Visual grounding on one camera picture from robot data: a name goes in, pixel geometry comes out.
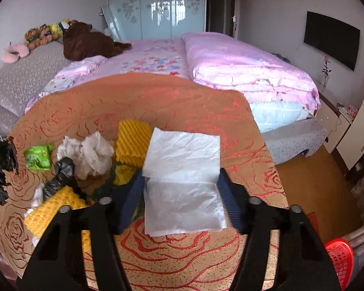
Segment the pink neck pillow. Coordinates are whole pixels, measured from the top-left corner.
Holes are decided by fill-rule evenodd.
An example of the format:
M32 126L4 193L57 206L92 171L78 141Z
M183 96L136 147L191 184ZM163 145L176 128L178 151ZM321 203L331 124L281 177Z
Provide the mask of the pink neck pillow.
M30 50L25 44L9 44L1 53L1 60L6 64L12 64L30 54Z

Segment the metal bolt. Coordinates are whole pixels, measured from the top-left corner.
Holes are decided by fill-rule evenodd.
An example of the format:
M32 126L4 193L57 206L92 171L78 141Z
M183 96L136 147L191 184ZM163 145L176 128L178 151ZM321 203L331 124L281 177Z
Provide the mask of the metal bolt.
M70 206L65 205L65 206L60 207L59 212L60 213L66 213L66 212L69 212L70 209L71 209Z
M248 201L249 201L249 203L255 204L255 205L259 205L259 204L262 203L262 200L260 198L258 198L258 197L250 197L248 199Z
M110 204L112 202L112 198L111 197L103 197L99 200L100 204Z
M302 212L302 208L300 206L297 206L296 204L292 205L290 207L291 211L295 212L295 213L301 213Z

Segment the green plastic package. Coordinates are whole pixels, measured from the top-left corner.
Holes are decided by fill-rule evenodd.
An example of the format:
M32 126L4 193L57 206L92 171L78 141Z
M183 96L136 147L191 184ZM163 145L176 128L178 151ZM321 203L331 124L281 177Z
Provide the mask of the green plastic package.
M50 152L52 150L52 145L37 145L24 151L27 168L49 171L51 169Z

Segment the wall-mounted television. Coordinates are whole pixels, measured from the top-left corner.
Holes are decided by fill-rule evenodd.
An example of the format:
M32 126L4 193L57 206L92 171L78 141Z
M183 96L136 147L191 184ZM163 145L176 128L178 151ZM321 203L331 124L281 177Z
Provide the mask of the wall-mounted television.
M360 30L335 18L307 12L304 43L354 71L359 53Z

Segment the orange tablecloth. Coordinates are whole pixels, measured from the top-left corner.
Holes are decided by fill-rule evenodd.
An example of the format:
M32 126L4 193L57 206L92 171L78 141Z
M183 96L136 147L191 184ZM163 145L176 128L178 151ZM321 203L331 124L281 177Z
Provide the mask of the orange tablecloth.
M242 94L168 75L113 75L43 98L11 132L20 174L7 174L12 186L8 187L8 203L0 206L0 251L20 276L33 251L23 214L35 188L52 177L51 171L29 171L23 151L46 144L56 150L65 135L83 139L97 130L115 140L119 121L127 118L164 130L221 136L221 166L232 180L271 205L287 206L276 168ZM94 183L92 178L86 181L88 192ZM116 236L116 243L133 290L227 290L245 239L231 227L151 238L144 235L144 221L139 219ZM277 233L271 242L265 288L274 278ZM84 259L88 283L97 288L91 255L84 254Z

